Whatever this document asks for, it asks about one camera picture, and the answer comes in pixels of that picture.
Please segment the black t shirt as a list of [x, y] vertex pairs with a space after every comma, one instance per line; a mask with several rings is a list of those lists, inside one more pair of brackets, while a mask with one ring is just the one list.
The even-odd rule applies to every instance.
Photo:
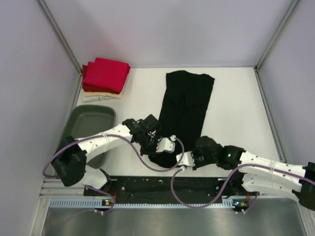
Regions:
[[166, 74], [166, 91], [159, 115], [163, 138], [175, 135], [191, 151], [201, 136], [215, 79], [184, 70]]

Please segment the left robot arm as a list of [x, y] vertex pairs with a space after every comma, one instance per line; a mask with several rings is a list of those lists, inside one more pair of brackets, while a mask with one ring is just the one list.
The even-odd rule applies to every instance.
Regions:
[[151, 154], [156, 151], [158, 138], [155, 134], [160, 128], [158, 120], [149, 115], [140, 120], [127, 119], [109, 130], [89, 137], [76, 140], [68, 136], [61, 142], [52, 166], [65, 187], [88, 185], [99, 194], [106, 195], [112, 188], [109, 175], [102, 169], [89, 166], [88, 162], [128, 142], [139, 144]]

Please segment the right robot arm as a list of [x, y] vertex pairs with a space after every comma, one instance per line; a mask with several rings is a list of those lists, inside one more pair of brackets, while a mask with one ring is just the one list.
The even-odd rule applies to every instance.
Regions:
[[230, 170], [237, 177], [229, 183], [237, 195], [259, 192], [291, 198], [301, 206], [315, 209], [315, 164], [292, 165], [259, 157], [236, 146], [222, 146], [202, 136], [191, 152], [194, 169], [210, 164]]

